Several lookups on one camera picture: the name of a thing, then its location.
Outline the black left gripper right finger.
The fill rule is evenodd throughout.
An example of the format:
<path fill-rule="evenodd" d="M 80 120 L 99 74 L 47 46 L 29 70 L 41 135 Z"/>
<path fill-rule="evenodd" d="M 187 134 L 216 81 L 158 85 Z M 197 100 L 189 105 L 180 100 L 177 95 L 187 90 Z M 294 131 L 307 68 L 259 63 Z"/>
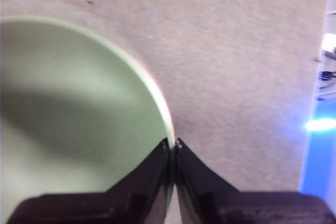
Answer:
<path fill-rule="evenodd" d="M 182 141 L 175 184 L 183 223 L 335 223 L 326 202 L 297 191 L 240 191 Z"/>

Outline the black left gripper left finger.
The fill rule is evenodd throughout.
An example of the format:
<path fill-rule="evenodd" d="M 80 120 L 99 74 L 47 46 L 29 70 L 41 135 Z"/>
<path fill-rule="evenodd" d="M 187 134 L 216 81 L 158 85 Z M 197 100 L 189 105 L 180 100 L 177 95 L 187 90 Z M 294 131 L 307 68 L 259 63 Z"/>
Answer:
<path fill-rule="evenodd" d="M 169 143 L 163 139 L 107 191 L 28 198 L 15 208 L 8 223 L 163 223 L 169 168 Z"/>

